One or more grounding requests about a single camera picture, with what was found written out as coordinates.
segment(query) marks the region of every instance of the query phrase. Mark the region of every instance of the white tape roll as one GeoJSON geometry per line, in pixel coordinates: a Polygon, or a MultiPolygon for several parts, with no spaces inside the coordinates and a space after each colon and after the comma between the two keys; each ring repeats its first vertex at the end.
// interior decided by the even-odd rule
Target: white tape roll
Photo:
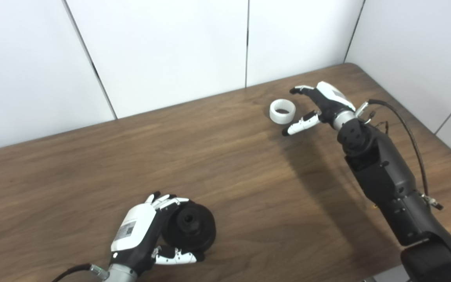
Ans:
{"type": "Polygon", "coordinates": [[[295,104],[285,99],[278,99],[271,103],[271,108],[269,110],[269,116],[272,121],[278,125],[286,125],[293,120],[295,116],[295,104]],[[288,111],[287,114],[281,114],[276,110],[288,111]]]}

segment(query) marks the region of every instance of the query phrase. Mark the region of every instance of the black roller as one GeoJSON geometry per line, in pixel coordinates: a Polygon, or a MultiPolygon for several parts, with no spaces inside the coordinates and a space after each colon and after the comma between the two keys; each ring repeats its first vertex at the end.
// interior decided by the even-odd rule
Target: black roller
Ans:
{"type": "Polygon", "coordinates": [[[172,214],[161,235],[172,247],[205,252],[215,241],[215,219],[206,207],[189,202],[172,214]]]}

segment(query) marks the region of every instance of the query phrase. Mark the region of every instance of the cable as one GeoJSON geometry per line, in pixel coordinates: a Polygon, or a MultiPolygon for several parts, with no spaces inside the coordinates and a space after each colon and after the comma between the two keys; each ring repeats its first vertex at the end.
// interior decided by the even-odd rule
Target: cable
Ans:
{"type": "Polygon", "coordinates": [[[422,184],[424,185],[424,194],[426,196],[429,196],[428,179],[426,177],[426,169],[424,168],[424,162],[422,161],[422,157],[420,155],[419,147],[417,146],[417,142],[415,141],[415,138],[413,137],[413,133],[410,130],[410,127],[408,127],[408,125],[406,124],[406,121],[403,119],[403,117],[401,117],[399,115],[399,113],[396,111],[396,109],[393,106],[391,106],[390,104],[388,104],[388,103],[386,103],[384,101],[381,101],[381,100],[374,100],[374,99],[368,100],[368,103],[369,104],[382,105],[384,107],[389,108],[392,112],[394,112],[394,114],[396,114],[396,116],[398,117],[399,121],[401,121],[401,124],[403,124],[403,127],[405,128],[406,132],[408,133],[408,136],[410,136],[410,140],[412,142],[413,149],[415,150],[415,154],[417,155],[417,159],[419,161],[420,174],[422,175],[422,184]]]}
{"type": "Polygon", "coordinates": [[[92,267],[91,264],[79,264],[78,266],[73,266],[72,268],[62,273],[61,275],[58,275],[57,278],[53,279],[52,282],[58,282],[59,280],[61,280],[62,278],[66,277],[71,273],[75,273],[78,271],[89,271],[91,267],[92,267]]]}
{"type": "Polygon", "coordinates": [[[377,123],[377,125],[375,126],[375,128],[378,128],[379,126],[381,126],[381,125],[383,125],[383,124],[385,124],[385,134],[386,135],[389,135],[389,122],[386,120],[386,121],[381,121],[381,122],[379,122],[379,123],[377,123]]]}

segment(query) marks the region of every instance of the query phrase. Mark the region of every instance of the barcode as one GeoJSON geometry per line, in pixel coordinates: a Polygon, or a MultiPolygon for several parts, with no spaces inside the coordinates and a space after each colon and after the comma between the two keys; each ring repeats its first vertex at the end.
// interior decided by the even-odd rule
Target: barcode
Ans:
{"type": "Polygon", "coordinates": [[[127,223],[125,225],[122,225],[119,230],[118,234],[116,234],[116,238],[114,238],[114,241],[117,241],[119,239],[123,239],[126,237],[130,237],[131,233],[133,232],[133,227],[135,226],[136,221],[133,221],[131,223],[127,223]]]}

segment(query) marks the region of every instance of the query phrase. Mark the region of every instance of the wooden table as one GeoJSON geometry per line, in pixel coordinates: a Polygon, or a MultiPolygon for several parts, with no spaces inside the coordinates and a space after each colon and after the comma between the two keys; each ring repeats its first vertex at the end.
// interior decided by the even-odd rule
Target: wooden table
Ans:
{"type": "MultiPolygon", "coordinates": [[[[431,194],[446,207],[435,214],[451,232],[451,150],[344,64],[0,148],[0,282],[51,281],[84,262],[107,266],[128,209],[156,190],[206,205],[218,236],[204,262],[154,266],[143,281],[356,282],[398,265],[401,247],[347,168],[337,133],[319,125],[282,137],[268,117],[277,98],[296,104],[297,119],[315,109],[288,90],[322,80],[356,106],[376,98],[401,109],[431,194]]],[[[382,120],[421,187],[407,134],[386,108],[373,122],[382,120]]],[[[77,273],[64,281],[98,280],[77,273]]]]}

